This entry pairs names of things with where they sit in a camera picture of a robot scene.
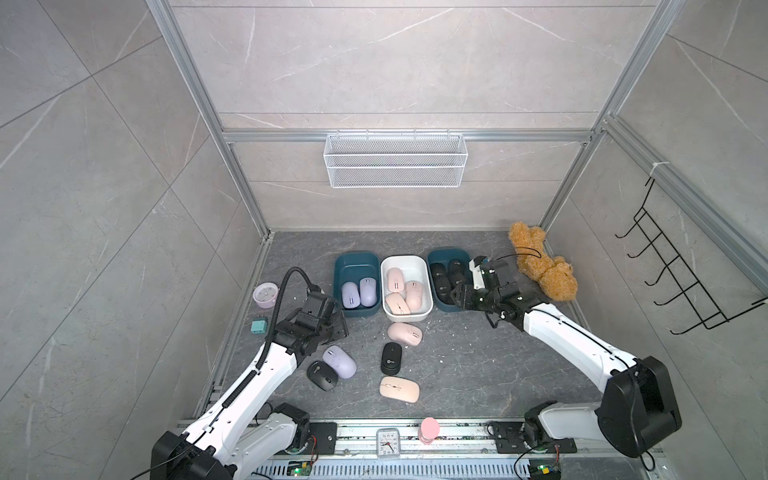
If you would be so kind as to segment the purple mouse top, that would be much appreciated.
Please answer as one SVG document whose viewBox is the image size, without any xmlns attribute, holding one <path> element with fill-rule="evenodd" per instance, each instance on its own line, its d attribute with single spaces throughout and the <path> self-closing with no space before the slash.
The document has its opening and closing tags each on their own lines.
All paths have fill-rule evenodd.
<svg viewBox="0 0 768 480">
<path fill-rule="evenodd" d="M 361 305 L 361 298 L 358 284 L 355 282 L 345 282 L 341 287 L 343 307 L 347 310 L 354 310 Z"/>
</svg>

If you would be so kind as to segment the purple mouse bottom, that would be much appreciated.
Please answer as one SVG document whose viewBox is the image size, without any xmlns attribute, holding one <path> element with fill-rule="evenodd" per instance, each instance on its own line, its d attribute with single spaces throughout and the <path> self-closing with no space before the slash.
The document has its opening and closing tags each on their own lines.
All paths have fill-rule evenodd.
<svg viewBox="0 0 768 480">
<path fill-rule="evenodd" d="M 378 301 L 377 282 L 373 277 L 365 277 L 359 282 L 360 305 L 365 308 L 371 308 Z"/>
</svg>

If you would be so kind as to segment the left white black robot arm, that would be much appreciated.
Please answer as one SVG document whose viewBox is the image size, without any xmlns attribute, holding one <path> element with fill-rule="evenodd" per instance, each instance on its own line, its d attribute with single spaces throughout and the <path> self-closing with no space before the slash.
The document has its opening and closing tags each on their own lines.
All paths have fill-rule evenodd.
<svg viewBox="0 0 768 480">
<path fill-rule="evenodd" d="M 333 297 L 310 292 L 275 326 L 249 367 L 213 406 L 177 435 L 165 432 L 151 453 L 151 479 L 245 479 L 280 451 L 301 452 L 309 414 L 287 403 L 251 428 L 276 389 L 320 345 L 348 334 Z"/>
</svg>

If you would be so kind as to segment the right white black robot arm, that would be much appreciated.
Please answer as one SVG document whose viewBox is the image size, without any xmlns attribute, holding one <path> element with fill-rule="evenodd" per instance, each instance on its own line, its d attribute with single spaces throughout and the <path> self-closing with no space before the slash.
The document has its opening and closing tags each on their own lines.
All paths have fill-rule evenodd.
<svg viewBox="0 0 768 480">
<path fill-rule="evenodd" d="M 532 449 L 562 439 L 604 440 L 639 458 L 682 427 L 667 367 L 638 358 L 584 329 L 536 292 L 520 290 L 509 264 L 478 256 L 460 273 L 450 263 L 448 292 L 462 310 L 482 312 L 492 327 L 508 322 L 548 345 L 599 390 L 597 402 L 544 402 L 524 417 L 522 435 Z"/>
</svg>

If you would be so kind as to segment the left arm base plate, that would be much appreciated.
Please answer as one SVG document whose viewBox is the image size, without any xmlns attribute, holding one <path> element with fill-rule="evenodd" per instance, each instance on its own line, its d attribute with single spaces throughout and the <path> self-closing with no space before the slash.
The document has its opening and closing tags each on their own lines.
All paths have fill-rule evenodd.
<svg viewBox="0 0 768 480">
<path fill-rule="evenodd" d="M 338 439 L 338 424 L 336 422 L 310 422 L 302 431 L 304 445 L 301 453 L 304 455 L 333 455 Z"/>
</svg>

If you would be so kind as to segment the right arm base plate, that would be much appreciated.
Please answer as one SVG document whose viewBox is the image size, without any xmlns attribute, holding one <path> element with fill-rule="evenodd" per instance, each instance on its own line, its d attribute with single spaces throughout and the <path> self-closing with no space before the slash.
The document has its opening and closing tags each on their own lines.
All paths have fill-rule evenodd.
<svg viewBox="0 0 768 480">
<path fill-rule="evenodd" d="M 532 453 L 540 454 L 578 452 L 573 439 L 552 440 L 543 433 L 536 433 L 534 428 L 524 421 L 490 421 L 485 424 L 485 429 L 499 454 L 524 453 L 528 449 L 532 449 Z"/>
</svg>

